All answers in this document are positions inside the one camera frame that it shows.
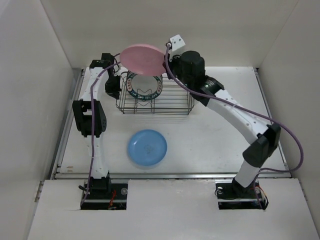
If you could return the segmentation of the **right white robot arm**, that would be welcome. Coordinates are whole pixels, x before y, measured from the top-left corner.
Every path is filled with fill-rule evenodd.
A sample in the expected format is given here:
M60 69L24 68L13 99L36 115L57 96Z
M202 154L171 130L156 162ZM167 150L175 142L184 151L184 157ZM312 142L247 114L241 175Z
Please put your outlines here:
M242 153L243 163L232 180L231 190L243 197L255 188L255 178L266 160L278 147L281 126L266 123L267 117L242 107L217 79L206 74L205 61L193 50L172 56L164 55L168 77L192 97L230 123L249 144Z

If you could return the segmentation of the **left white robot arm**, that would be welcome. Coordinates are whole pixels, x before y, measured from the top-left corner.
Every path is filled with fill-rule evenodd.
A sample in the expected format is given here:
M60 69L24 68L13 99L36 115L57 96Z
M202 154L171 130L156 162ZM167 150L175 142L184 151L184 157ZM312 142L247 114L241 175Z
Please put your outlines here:
M90 156L87 184L81 189L86 195L95 192L103 199L111 195L112 186L108 183L109 168L103 147L107 117L100 98L105 90L105 83L117 78L114 75L116 65L113 55L93 60L89 66L87 86L82 96L72 103L76 128L83 136Z

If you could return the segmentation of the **blue plastic plate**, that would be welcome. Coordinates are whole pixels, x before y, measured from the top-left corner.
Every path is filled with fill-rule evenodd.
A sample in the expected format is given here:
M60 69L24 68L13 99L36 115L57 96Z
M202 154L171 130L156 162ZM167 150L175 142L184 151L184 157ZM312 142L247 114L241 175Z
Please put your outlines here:
M136 165L152 167L164 159L167 149L167 141L160 132L144 129L131 136L127 145L127 154Z

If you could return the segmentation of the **pink plastic plate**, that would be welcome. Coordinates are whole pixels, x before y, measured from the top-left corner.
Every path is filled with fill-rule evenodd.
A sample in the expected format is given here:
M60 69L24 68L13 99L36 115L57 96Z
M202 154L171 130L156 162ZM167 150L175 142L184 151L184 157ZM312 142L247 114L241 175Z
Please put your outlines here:
M153 45L131 45L120 53L119 59L127 70L138 75L160 76L166 72L165 53Z

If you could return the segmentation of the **dark green rimmed plate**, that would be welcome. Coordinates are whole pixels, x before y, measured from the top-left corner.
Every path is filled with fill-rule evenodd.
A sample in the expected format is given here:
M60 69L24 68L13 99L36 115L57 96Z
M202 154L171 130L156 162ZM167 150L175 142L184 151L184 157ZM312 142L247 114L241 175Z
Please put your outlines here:
M163 90L163 77L144 76L128 71L125 87L127 92L135 99L151 101L156 99Z

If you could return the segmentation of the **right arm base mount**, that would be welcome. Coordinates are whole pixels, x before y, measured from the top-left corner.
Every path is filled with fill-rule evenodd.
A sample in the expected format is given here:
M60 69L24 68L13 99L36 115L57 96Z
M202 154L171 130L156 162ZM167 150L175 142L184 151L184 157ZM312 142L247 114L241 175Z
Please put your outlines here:
M214 194L220 210L266 210L269 205L258 181L243 188L235 180L218 180Z

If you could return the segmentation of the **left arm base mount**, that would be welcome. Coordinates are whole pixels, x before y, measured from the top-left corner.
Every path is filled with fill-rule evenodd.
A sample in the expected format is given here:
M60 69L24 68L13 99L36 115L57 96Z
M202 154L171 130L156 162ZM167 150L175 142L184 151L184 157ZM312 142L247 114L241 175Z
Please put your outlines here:
M85 182L79 185L82 191L81 210L126 210L129 191L128 182L112 180L110 177L101 179L90 178L89 186Z

